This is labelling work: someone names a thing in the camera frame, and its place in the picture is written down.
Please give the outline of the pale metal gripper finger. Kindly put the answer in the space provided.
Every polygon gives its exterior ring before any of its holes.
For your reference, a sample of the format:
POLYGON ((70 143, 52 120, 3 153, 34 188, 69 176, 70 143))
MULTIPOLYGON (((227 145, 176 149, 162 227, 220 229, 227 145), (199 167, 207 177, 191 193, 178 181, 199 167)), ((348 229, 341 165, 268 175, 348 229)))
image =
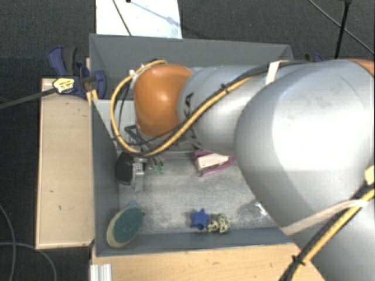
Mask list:
POLYGON ((135 192, 143 190, 145 180, 145 162, 143 159, 135 158, 132 165, 132 189, 135 192))

